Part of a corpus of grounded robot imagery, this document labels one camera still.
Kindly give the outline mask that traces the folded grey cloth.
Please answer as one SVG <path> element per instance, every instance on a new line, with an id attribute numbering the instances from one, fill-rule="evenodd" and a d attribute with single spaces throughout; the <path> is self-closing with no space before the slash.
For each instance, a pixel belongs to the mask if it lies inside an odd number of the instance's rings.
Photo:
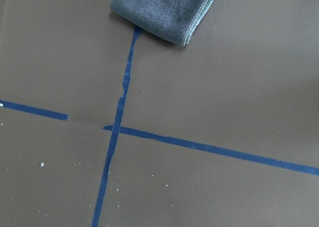
<path id="1" fill-rule="evenodd" d="M 110 9 L 147 32 L 185 46 L 214 0 L 112 0 Z"/>

